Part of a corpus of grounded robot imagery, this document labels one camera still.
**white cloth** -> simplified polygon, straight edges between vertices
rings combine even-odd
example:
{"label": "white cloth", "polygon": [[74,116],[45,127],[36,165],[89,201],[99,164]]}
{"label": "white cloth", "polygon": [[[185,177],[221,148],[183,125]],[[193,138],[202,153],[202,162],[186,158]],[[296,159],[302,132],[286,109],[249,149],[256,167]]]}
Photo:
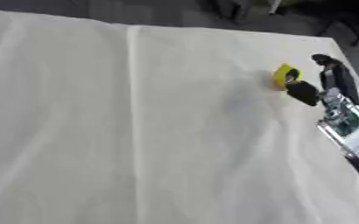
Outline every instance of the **white cloth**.
{"label": "white cloth", "polygon": [[359,224],[322,107],[271,85],[281,63],[319,85],[314,53],[346,61],[329,38],[0,11],[0,224]]}

